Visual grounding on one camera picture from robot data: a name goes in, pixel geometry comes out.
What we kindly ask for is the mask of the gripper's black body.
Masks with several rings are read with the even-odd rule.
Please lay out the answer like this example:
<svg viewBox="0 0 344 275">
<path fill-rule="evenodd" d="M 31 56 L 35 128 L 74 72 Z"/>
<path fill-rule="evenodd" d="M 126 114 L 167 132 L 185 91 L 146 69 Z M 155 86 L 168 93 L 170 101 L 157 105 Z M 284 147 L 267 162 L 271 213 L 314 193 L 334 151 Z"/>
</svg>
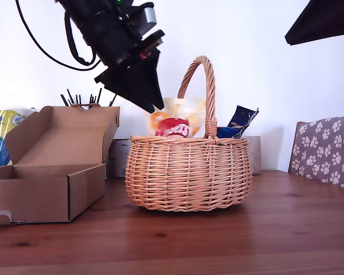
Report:
<svg viewBox="0 0 344 275">
<path fill-rule="evenodd" d="M 107 66 L 96 83 L 158 82 L 157 64 L 165 33 L 159 29 L 143 39 L 139 31 L 118 19 L 89 19 L 87 43 Z"/>
</svg>

